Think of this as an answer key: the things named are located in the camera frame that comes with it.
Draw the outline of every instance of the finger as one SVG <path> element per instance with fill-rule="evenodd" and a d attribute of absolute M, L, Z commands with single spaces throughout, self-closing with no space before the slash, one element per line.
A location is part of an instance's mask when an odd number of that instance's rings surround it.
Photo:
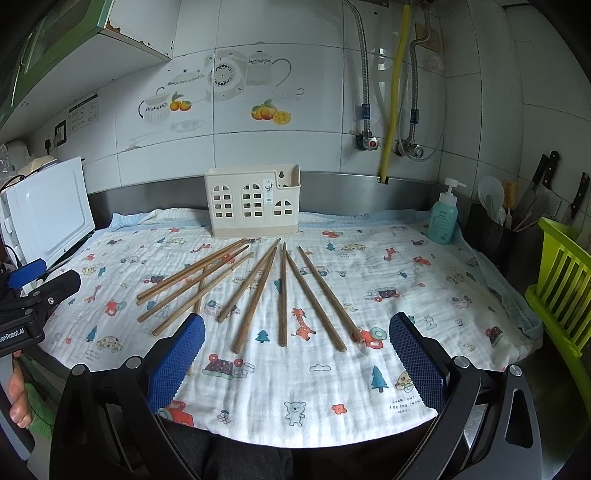
<path fill-rule="evenodd" d="M 14 363 L 14 370 L 12 376 L 8 380 L 8 395 L 12 401 L 16 401 L 25 392 L 25 381 L 22 377 L 22 372 L 18 364 Z"/>
<path fill-rule="evenodd" d="M 12 404 L 10 408 L 10 418 L 11 420 L 18 424 L 25 420 L 27 416 L 30 416 L 29 412 L 29 402 L 27 399 L 27 393 L 23 393 L 15 403 Z"/>
<path fill-rule="evenodd" d="M 27 429 L 27 428 L 29 428 L 29 426 L 31 425 L 32 422 L 33 422 L 33 418 L 31 417 L 31 414 L 27 413 L 25 415 L 25 418 L 23 418 L 20 422 L 18 422 L 17 425 L 19 428 Z"/>

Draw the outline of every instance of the wooden chopstick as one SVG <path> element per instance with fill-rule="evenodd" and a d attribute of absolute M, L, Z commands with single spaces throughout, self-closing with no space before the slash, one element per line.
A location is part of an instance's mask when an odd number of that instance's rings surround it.
<path fill-rule="evenodd" d="M 237 257 L 239 254 L 241 254 L 242 252 L 244 252 L 244 250 L 246 250 L 249 247 L 250 247 L 250 245 L 247 245 L 245 247 L 242 247 L 240 250 L 238 250 L 237 252 L 233 253 L 229 258 L 225 258 L 224 261 L 220 261 L 217 265 L 210 266 L 210 268 L 204 269 L 203 273 L 201 275 L 199 275 L 197 278 L 194 278 L 191 281 L 187 282 L 186 285 L 182 286 L 178 290 L 175 290 L 168 297 L 166 297 L 164 300 L 159 301 L 156 305 L 154 305 L 147 312 L 144 312 L 142 315 L 140 315 L 139 318 L 138 318 L 138 322 L 142 323 L 145 320 L 147 320 L 148 318 L 150 318 L 154 313 L 156 313 L 157 311 L 159 311 L 159 309 L 161 309 L 165 305 L 168 305 L 175 298 L 177 298 L 178 296 L 180 296 L 183 293 L 185 293 L 188 289 L 190 289 L 193 286 L 195 286 L 198 282 L 204 280 L 205 277 L 207 277 L 208 275 L 211 275 L 216 270 L 222 268 L 229 260 L 231 260 L 232 258 Z"/>
<path fill-rule="evenodd" d="M 138 300 L 138 305 L 142 305 L 142 303 L 154 297 L 161 291 L 166 290 L 169 286 L 179 282 L 180 280 L 188 277 L 189 275 L 193 275 L 197 270 L 200 270 L 201 268 L 206 267 L 208 264 L 212 263 L 214 260 L 223 257 L 226 253 L 228 253 L 228 251 L 241 247 L 247 241 L 248 239 L 242 238 L 239 241 L 234 242 L 228 245 L 227 247 L 224 247 L 218 250 L 217 252 L 214 252 L 211 255 L 202 258 L 201 260 L 198 260 L 194 264 L 189 265 L 186 268 L 183 268 L 180 272 L 176 272 L 174 275 L 165 278 L 162 282 L 158 283 L 157 285 L 154 285 L 153 287 L 144 290 L 142 293 L 136 296 L 136 299 Z"/>
<path fill-rule="evenodd" d="M 265 267 L 269 255 L 271 255 L 271 252 L 277 246 L 279 240 L 281 240 L 281 238 L 278 238 L 277 241 L 273 245 L 271 245 L 271 248 L 267 251 L 265 256 L 259 260 L 259 263 L 256 264 L 255 268 L 251 271 L 250 275 L 248 275 L 248 278 L 244 282 L 242 282 L 242 285 L 240 286 L 238 291 L 233 295 L 232 299 L 228 302 L 226 308 L 224 308 L 220 315 L 217 317 L 218 322 L 222 323 L 226 319 L 226 317 L 230 315 L 230 312 L 232 311 L 234 305 L 238 303 L 238 300 L 240 300 L 240 297 L 242 296 L 244 291 L 252 283 L 258 271 Z"/>
<path fill-rule="evenodd" d="M 328 283 L 326 283 L 324 278 L 322 278 L 322 275 L 320 275 L 320 273 L 318 272 L 318 270 L 316 269 L 316 267 L 314 266 L 312 261 L 309 259 L 308 255 L 306 255 L 306 253 L 302 250 L 302 247 L 298 247 L 298 250 L 300 251 L 301 256 L 304 258 L 304 262 L 306 263 L 306 265 L 308 266 L 308 268 L 312 272 L 312 275 L 314 275 L 316 280 L 318 280 L 320 287 L 322 288 L 322 290 L 324 291 L 326 296 L 329 298 L 332 306 L 335 308 L 335 310 L 339 314 L 340 319 L 343 321 L 345 326 L 351 332 L 351 336 L 353 337 L 353 340 L 355 342 L 363 342 L 363 337 L 359 333 L 359 329 L 357 328 L 357 326 L 355 325 L 353 320 L 351 320 L 351 317 L 345 311 L 341 302 L 339 302 L 339 299 L 335 296 L 333 291 L 330 289 L 330 287 L 328 286 Z"/>
<path fill-rule="evenodd" d="M 160 325 L 158 325 L 152 335 L 157 337 L 162 333 L 171 323 L 173 323 L 177 318 L 179 318 L 184 312 L 187 311 L 189 307 L 195 304 L 198 299 L 203 297 L 208 291 L 210 291 L 213 287 L 215 287 L 218 283 L 220 283 L 224 278 L 226 278 L 230 273 L 236 270 L 240 265 L 242 265 L 246 260 L 252 257 L 252 254 L 245 255 L 240 260 L 238 260 L 233 266 L 225 270 L 220 276 L 216 277 L 211 283 L 208 283 L 207 286 L 197 292 L 194 297 L 188 299 L 185 303 L 183 303 L 177 310 L 175 310 L 165 321 L 163 321 Z"/>
<path fill-rule="evenodd" d="M 281 291 L 279 292 L 279 345 L 287 346 L 287 247 L 281 252 Z"/>
<path fill-rule="evenodd" d="M 251 303 L 248 306 L 248 310 L 244 315 L 244 318 L 242 319 L 242 324 L 240 325 L 240 330 L 238 331 L 238 337 L 236 338 L 236 342 L 234 342 L 234 346 L 232 347 L 232 352 L 234 353 L 240 353 L 240 350 L 242 349 L 242 345 L 244 344 L 244 340 L 246 339 L 246 334 L 248 333 L 248 328 L 250 327 L 252 317 L 255 314 L 256 306 L 258 305 L 258 301 L 261 298 L 262 291 L 265 288 L 265 284 L 267 283 L 267 278 L 269 278 L 269 272 L 271 271 L 271 267 L 273 266 L 273 261 L 275 260 L 276 252 L 277 245 L 275 245 L 273 251 L 271 252 L 271 255 L 267 259 L 267 266 L 265 267 L 265 270 L 262 274 L 259 286 L 256 288 L 255 294 L 253 295 Z"/>
<path fill-rule="evenodd" d="M 197 290 L 197 292 L 202 291 L 204 286 L 205 286 L 205 277 L 203 277 L 201 279 L 201 281 L 199 282 L 199 289 Z M 201 299 L 202 298 L 203 297 L 199 298 L 199 300 L 195 302 L 195 305 L 193 305 L 193 313 L 199 313 L 199 311 L 201 310 Z"/>
<path fill-rule="evenodd" d="M 345 350 L 347 350 L 347 347 L 343 343 L 343 339 L 340 337 L 339 332 L 337 332 L 335 330 L 335 327 L 333 326 L 332 322 L 330 321 L 328 315 L 322 309 L 322 305 L 320 305 L 320 303 L 318 302 L 318 300 L 314 296 L 314 293 L 312 292 L 309 285 L 306 283 L 304 277 L 300 273 L 300 269 L 297 268 L 297 265 L 293 261 L 289 252 L 287 252 L 287 261 L 288 261 L 291 269 L 293 270 L 293 273 L 294 273 L 295 277 L 297 278 L 297 281 L 300 283 L 301 289 L 304 290 L 304 293 L 306 294 L 306 297 L 308 297 L 308 300 L 310 301 L 310 303 L 314 307 L 316 314 L 318 315 L 318 317 L 320 317 L 320 321 L 322 322 L 322 324 L 324 325 L 324 328 L 328 332 L 329 338 L 330 338 L 330 340 L 332 340 L 335 348 L 339 352 L 344 352 Z"/>

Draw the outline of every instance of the soap dispenser bottle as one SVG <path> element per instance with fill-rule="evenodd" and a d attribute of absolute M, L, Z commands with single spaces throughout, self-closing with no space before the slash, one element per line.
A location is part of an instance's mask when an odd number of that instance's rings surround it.
<path fill-rule="evenodd" d="M 452 241 L 454 228 L 457 220 L 457 197 L 452 193 L 452 188 L 466 187 L 456 179 L 446 178 L 448 185 L 446 192 L 439 194 L 439 201 L 435 202 L 431 210 L 431 221 L 427 230 L 427 237 L 438 244 L 446 245 Z"/>

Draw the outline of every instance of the braided metal hose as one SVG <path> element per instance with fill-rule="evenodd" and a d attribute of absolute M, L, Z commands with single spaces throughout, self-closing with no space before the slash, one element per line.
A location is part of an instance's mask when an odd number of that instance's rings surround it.
<path fill-rule="evenodd" d="M 363 21 L 361 20 L 361 14 L 357 7 L 354 6 L 349 0 L 343 0 L 343 3 L 351 10 L 355 17 L 355 23 L 357 24 L 357 35 L 359 37 L 359 49 L 361 50 L 361 76 L 363 80 L 363 105 L 362 117 L 363 117 L 363 133 L 370 132 L 369 127 L 369 69 L 368 69 L 368 51 L 365 43 L 365 30 L 363 29 Z"/>
<path fill-rule="evenodd" d="M 410 61 L 413 70 L 413 95 L 411 101 L 410 127 L 408 129 L 407 139 L 410 143 L 414 143 L 414 132 L 418 124 L 418 69 L 417 52 L 415 48 L 417 45 L 425 43 L 429 41 L 429 38 L 431 38 L 431 19 L 429 18 L 429 9 L 427 7 L 423 7 L 423 14 L 425 16 L 425 36 L 423 38 L 418 38 L 410 42 Z"/>

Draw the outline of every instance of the kitchen knife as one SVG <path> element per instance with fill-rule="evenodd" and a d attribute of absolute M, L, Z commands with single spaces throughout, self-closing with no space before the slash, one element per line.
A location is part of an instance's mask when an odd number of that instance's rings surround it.
<path fill-rule="evenodd" d="M 560 155 L 556 150 L 552 151 L 545 163 L 544 176 L 541 183 L 534 187 L 535 200 L 531 205 L 531 222 L 537 222 L 542 215 L 555 218 L 562 204 L 562 200 L 552 192 L 552 179 L 556 173 L 556 167 Z"/>
<path fill-rule="evenodd" d="M 540 163 L 538 163 L 538 168 L 535 169 L 534 176 L 531 178 L 530 186 L 527 188 L 519 205 L 516 208 L 516 212 L 518 216 L 525 217 L 527 213 L 531 209 L 531 205 L 534 203 L 535 200 L 535 191 L 534 189 L 536 186 L 541 183 L 544 178 L 544 173 L 546 170 L 546 164 L 548 163 L 549 158 L 546 155 L 542 155 L 540 158 Z"/>
<path fill-rule="evenodd" d="M 574 221 L 574 217 L 579 212 L 581 205 L 583 204 L 583 199 L 585 198 L 585 194 L 589 188 L 589 175 L 585 172 L 581 174 L 581 182 L 579 183 L 579 189 L 577 190 L 576 195 L 574 196 L 574 200 L 570 205 L 568 205 L 566 212 L 562 218 L 562 223 L 566 225 L 572 225 Z"/>

